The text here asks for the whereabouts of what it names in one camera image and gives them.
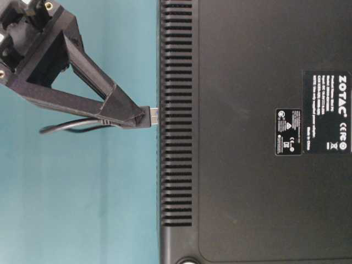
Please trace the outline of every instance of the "ventilation grille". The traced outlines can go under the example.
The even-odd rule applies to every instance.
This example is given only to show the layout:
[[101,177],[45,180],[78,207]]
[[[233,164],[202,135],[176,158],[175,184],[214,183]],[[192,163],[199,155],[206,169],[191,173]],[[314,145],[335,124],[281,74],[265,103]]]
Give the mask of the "ventilation grille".
[[192,0],[161,0],[162,225],[192,226]]

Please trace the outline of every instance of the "usb connector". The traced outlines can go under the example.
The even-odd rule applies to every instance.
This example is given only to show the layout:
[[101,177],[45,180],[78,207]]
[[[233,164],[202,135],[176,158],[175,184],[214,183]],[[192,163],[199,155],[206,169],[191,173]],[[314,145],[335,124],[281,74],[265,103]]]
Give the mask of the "usb connector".
[[159,108],[150,108],[150,119],[152,125],[159,125]]

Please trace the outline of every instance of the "teal background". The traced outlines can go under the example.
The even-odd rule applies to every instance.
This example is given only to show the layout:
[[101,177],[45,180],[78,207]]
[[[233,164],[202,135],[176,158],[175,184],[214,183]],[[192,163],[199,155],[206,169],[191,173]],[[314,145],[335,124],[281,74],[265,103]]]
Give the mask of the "teal background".
[[[60,0],[141,106],[156,105],[156,2]],[[97,98],[71,69],[54,88]],[[75,117],[0,89],[0,263],[158,263],[156,128],[39,136]]]

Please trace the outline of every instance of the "black plastic bracket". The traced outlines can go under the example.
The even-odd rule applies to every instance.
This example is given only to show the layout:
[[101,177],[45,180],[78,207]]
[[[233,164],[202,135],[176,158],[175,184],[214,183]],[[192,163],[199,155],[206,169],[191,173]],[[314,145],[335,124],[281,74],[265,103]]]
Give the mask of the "black plastic bracket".
[[[51,88],[70,65],[103,102]],[[137,106],[85,53],[76,17],[55,1],[1,1],[0,84],[45,109],[126,129],[151,126],[150,108]]]

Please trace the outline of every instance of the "regulatory label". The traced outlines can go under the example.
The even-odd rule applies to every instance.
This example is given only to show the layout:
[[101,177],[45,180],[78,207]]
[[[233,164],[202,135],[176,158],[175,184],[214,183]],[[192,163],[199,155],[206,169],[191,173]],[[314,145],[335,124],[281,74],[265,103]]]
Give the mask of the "regulatory label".
[[305,154],[351,153],[351,75],[305,71],[303,115]]
[[276,155],[301,155],[301,110],[276,110]]

